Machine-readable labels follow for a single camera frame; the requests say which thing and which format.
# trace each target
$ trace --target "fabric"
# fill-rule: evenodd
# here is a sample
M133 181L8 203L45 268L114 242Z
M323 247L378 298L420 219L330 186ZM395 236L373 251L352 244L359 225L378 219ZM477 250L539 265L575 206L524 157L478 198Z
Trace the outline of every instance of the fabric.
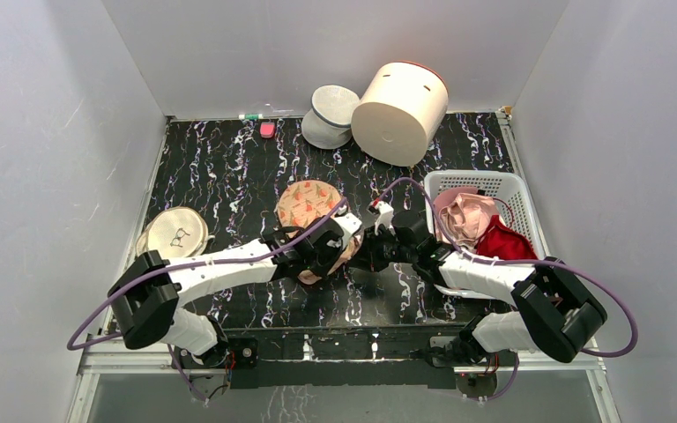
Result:
M476 245L476 254L499 257L502 260L536 259L528 239L506 227L499 216L489 222L485 233Z
M440 210L453 204L458 194L476 194L479 192L479 189L476 187L456 187L446 189L445 191L437 194L437 197L432 201L432 204L437 211L437 215L440 215Z
M492 216L499 214L495 200L470 192L460 192L452 204L440 211L440 220L458 245L473 247L489 226ZM447 242L441 228L435 228L439 241Z
M315 219L325 216L341 201L341 194L330 184L323 181L300 181L289 185L276 205L276 213L282 226L308 227ZM359 251L361 235L353 238L351 244L331 267L333 273L341 264L351 259ZM321 278L312 271L300 273L299 280L306 285L315 284Z

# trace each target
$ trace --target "pink cloth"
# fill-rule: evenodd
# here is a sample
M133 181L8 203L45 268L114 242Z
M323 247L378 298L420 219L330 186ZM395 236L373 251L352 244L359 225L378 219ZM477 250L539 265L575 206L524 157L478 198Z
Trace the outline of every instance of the pink cloth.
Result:
M455 197L457 197L458 194L476 194L477 192L479 192L479 189L476 187L456 187L446 189L445 191L437 194L437 197L435 197L435 199L432 201L432 204L435 205L435 210L437 210L437 215L439 215L440 210L453 204Z
M498 215L499 212L493 198L472 194L470 192L471 187L463 188L458 189L458 193L452 203L448 203L448 205L438 210L440 220L453 236L456 243L473 248L477 240L486 232L492 216ZM438 241L447 242L438 227L435 227L435 236Z

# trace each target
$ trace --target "orange patterned lid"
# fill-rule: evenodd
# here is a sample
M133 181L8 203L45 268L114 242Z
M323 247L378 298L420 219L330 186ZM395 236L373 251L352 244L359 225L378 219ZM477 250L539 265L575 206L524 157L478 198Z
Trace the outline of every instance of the orange patterned lid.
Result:
M322 181L301 181L289 185L276 205L282 226L308 227L341 201L341 194Z
M276 205L276 213L282 226L308 227L315 219L320 219L341 201L341 194L323 181L300 181L286 188ZM331 267L333 273L346 263L360 249L361 235L355 236L346 246L344 253ZM312 285L321 278L312 271L302 271L298 279L306 285Z

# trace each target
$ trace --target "grey wall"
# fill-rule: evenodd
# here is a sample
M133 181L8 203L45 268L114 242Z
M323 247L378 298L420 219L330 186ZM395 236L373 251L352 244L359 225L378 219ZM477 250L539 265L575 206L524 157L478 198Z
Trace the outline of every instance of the grey wall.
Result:
M450 110L512 105L568 0L103 0L166 115L303 115L320 85L360 96L424 63Z
M163 128L99 0L0 0L0 422L65 419Z
M570 2L514 116L553 252L637 315L607 362L622 418L677 421L677 2ZM605 348L628 337L612 311Z

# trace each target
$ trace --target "red cloth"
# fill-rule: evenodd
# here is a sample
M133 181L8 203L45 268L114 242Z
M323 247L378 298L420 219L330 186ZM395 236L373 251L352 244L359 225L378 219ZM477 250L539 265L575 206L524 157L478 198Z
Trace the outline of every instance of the red cloth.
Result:
M476 254L486 257L500 257L502 260L536 259L536 253L528 239L502 224L495 215L487 230L479 238Z

